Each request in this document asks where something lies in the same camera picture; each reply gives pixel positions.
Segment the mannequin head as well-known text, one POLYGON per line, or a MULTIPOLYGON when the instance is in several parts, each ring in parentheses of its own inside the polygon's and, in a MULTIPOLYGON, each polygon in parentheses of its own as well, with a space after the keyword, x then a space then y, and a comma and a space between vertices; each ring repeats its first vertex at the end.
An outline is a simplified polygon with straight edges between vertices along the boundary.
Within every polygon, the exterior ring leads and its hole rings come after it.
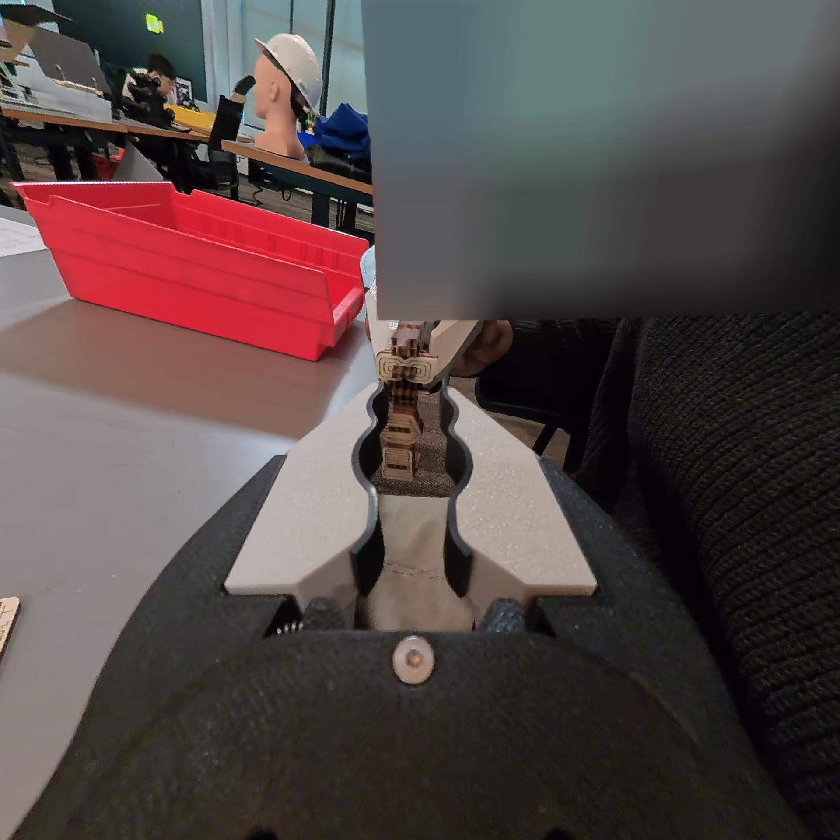
POLYGON ((264 130, 255 137, 256 148, 294 161, 306 161, 298 138, 296 89, 273 61, 261 56, 255 63, 253 100, 255 115, 264 130))

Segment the background wooden table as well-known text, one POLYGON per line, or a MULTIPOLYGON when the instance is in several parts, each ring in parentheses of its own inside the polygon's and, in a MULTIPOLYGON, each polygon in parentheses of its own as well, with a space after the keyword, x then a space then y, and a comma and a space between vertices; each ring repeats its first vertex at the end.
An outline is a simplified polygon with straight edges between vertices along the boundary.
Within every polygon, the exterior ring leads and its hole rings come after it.
POLYGON ((373 207, 372 185, 261 150, 253 143, 224 140, 222 149, 259 163, 282 184, 310 192, 312 224, 330 226, 330 206, 335 201, 339 204, 336 228, 349 235, 368 236, 368 231, 355 226, 355 217, 358 206, 373 207))

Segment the person's right hand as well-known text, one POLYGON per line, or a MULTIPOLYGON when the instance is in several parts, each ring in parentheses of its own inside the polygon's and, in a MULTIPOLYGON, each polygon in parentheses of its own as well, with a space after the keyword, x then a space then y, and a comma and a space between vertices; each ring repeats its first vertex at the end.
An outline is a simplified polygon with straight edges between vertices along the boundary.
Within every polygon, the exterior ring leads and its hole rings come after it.
POLYGON ((484 321, 472 343, 450 369, 454 377, 474 377, 498 362, 510 349, 513 331, 509 321, 484 321))

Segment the grey desk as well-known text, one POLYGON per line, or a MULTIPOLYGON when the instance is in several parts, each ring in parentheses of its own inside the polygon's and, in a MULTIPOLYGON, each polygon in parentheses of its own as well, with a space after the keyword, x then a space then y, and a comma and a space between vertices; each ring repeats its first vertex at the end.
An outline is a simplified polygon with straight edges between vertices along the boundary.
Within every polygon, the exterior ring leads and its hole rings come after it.
POLYGON ((71 300, 2 256, 1 833, 36 802, 135 606, 267 461, 373 380, 364 327, 312 363, 71 300))

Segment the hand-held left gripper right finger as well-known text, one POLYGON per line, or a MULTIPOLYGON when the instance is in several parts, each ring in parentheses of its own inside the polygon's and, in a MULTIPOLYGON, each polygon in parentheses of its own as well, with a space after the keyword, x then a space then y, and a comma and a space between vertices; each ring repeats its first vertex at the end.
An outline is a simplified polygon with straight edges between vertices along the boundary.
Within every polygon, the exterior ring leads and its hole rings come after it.
POLYGON ((448 498, 444 569, 469 603, 590 597, 597 582, 539 458, 448 385, 439 393, 448 498))

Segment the red plastic bin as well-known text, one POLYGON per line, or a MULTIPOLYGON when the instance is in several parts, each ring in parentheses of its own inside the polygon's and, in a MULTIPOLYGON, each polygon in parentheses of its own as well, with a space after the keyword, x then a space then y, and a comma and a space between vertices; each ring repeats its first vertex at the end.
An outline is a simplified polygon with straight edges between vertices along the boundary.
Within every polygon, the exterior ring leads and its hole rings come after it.
POLYGON ((362 238, 169 182, 13 187, 75 300, 312 362, 362 310, 362 238))

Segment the black knit sweater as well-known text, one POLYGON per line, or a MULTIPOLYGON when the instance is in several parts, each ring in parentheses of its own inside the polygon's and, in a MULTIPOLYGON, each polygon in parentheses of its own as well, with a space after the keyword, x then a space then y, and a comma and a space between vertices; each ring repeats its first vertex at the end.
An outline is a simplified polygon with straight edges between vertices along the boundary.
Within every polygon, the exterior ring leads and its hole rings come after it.
POLYGON ((839 828, 838 311, 583 320, 576 479, 695 611, 813 838, 839 828))

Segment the white hard hat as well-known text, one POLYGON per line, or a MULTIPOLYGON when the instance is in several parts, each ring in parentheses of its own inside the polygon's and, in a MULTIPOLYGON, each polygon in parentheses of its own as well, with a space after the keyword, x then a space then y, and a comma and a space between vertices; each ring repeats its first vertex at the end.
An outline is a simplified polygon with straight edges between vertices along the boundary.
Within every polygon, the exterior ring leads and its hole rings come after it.
POLYGON ((299 35, 278 34, 267 42, 255 38, 254 44, 258 50, 255 63, 257 83, 269 82, 282 74, 291 88, 301 95, 306 110, 319 113, 322 69, 308 42, 299 35))

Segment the white instruction booklet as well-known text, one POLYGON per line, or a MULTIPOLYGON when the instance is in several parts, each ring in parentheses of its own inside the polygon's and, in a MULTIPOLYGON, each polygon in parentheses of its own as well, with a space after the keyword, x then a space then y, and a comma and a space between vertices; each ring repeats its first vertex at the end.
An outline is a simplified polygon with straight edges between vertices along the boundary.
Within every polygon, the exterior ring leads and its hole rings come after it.
POLYGON ((36 226, 1 217, 1 259, 44 250, 47 246, 36 226))

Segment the blue jacket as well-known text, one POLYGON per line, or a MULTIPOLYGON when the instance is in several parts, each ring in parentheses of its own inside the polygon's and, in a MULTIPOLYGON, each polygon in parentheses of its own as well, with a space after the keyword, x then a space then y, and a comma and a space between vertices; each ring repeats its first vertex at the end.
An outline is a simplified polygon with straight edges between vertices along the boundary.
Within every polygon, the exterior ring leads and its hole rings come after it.
POLYGON ((358 167, 371 167, 368 115, 341 103, 328 117, 318 117, 313 142, 321 149, 347 159, 358 167))

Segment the punched wooden puzzle sheet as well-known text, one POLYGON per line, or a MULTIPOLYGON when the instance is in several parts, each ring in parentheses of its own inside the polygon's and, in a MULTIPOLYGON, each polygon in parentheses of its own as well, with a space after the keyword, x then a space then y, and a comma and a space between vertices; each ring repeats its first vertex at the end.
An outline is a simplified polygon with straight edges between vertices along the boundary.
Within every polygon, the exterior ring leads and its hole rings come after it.
POLYGON ((18 596, 10 595, 1 598, 1 622, 0 622, 0 657, 3 662, 9 640, 22 609, 22 602, 18 596))

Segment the wooden model assembly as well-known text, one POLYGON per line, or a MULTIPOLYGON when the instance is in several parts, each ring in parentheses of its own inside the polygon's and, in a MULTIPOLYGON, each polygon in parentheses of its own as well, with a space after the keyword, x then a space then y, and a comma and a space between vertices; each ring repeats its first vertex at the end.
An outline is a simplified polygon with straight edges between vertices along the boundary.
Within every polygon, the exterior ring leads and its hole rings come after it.
POLYGON ((438 357, 430 352, 436 322, 401 321, 389 343, 375 356, 377 374, 387 391, 387 417, 381 432, 382 476, 410 482, 419 464, 418 441, 424 430, 417 402, 431 385, 438 357))

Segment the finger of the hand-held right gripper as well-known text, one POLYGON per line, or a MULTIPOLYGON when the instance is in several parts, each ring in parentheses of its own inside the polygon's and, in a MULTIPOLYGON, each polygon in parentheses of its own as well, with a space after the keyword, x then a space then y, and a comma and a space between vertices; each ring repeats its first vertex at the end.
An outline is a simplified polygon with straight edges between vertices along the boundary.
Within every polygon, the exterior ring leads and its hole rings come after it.
POLYGON ((447 380, 469 346, 476 340, 483 321, 441 321, 430 333, 427 354, 433 357, 433 378, 425 384, 432 392, 447 380))
POLYGON ((376 297, 365 297, 365 323, 374 357, 381 354, 393 355, 392 337, 396 331, 396 321, 380 317, 377 311, 376 297))

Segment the black chair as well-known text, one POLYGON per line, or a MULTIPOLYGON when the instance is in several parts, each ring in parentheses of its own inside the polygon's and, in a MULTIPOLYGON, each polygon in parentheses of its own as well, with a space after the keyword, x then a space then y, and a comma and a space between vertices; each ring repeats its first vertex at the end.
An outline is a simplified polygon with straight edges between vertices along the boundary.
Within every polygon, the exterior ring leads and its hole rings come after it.
POLYGON ((567 433, 570 442, 563 460, 563 471, 573 474, 581 468, 589 428, 589 411, 561 405, 486 375, 476 378, 475 396, 478 406, 488 412, 540 424, 542 429, 531 446, 537 456, 544 455, 559 430, 567 433))

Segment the long wooden table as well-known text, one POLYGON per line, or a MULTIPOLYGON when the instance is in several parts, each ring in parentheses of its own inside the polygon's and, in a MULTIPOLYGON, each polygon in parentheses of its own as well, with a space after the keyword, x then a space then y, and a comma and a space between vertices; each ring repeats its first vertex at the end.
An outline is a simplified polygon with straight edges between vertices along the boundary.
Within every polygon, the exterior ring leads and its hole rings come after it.
POLYGON ((23 143, 41 149, 82 148, 88 151, 104 149, 112 138, 126 135, 160 137, 170 141, 207 144, 209 136, 194 129, 176 125, 164 129, 131 119, 96 120, 73 113, 25 107, 2 101, 1 146, 2 175, 10 181, 23 181, 24 174, 15 144, 23 143))

